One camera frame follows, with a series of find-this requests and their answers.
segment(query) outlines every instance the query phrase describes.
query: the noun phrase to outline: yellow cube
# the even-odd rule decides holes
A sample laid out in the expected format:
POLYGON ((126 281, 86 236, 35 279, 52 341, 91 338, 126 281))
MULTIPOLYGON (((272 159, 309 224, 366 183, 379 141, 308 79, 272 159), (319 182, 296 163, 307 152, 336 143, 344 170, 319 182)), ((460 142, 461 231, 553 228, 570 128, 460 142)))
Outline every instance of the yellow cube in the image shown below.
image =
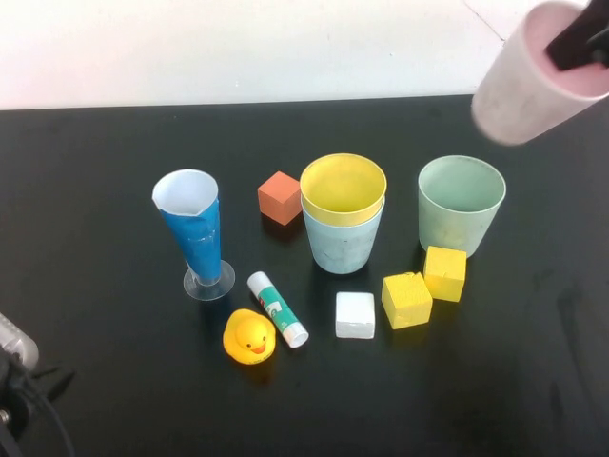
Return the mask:
POLYGON ((461 300, 466 263, 467 254, 462 250, 430 246, 425 257, 423 276, 431 296, 449 302, 461 300))
POLYGON ((429 322, 433 299, 420 273, 384 278, 381 300, 394 330, 429 322))

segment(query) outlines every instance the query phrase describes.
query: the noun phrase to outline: light blue cup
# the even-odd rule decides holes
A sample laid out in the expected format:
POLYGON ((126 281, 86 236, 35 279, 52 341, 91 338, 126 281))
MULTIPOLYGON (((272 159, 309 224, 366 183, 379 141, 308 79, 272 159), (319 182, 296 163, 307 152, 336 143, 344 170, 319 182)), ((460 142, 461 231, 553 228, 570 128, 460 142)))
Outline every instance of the light blue cup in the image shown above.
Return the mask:
POLYGON ((384 198, 381 208, 366 222, 337 227, 318 221, 303 207, 306 233, 317 265, 334 274, 348 274, 361 269, 370 258, 383 208, 384 198))
POLYGON ((482 160, 449 155, 429 162, 419 174, 419 240, 463 250, 470 257, 505 198, 503 176, 482 160))
POLYGON ((235 272, 220 256, 216 180, 197 169, 173 171, 154 186, 152 200, 187 261, 184 288, 188 295, 208 301, 227 294, 235 272))

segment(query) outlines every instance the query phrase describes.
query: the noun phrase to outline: glue stick label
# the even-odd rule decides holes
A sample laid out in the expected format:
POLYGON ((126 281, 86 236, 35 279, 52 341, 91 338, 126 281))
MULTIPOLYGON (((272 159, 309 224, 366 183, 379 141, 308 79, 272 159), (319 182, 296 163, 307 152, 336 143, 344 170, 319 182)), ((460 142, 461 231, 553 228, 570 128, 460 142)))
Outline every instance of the glue stick label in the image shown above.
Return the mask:
POLYGON ((274 287, 265 288, 260 292, 258 300, 281 333, 287 326, 298 322, 284 298, 274 287))

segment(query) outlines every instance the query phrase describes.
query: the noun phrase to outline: yellow cup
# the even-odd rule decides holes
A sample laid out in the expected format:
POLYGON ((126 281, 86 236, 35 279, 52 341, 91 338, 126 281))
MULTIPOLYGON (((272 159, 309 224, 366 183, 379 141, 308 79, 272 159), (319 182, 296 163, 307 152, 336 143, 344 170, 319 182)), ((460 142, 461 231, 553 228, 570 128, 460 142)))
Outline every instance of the yellow cup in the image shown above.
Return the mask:
POLYGON ((301 176, 303 207, 319 222, 357 226, 383 205, 387 179, 370 159, 355 154, 330 154, 312 162, 301 176))

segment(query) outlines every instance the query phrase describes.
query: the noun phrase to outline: white block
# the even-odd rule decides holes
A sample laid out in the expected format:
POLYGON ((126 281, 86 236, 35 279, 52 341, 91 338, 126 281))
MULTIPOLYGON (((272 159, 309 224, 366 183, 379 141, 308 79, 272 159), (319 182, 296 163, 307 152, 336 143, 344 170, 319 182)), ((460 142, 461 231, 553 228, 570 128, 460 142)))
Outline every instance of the white block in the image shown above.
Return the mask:
POLYGON ((365 292, 336 294, 336 336, 338 338, 374 337, 374 295, 365 292))

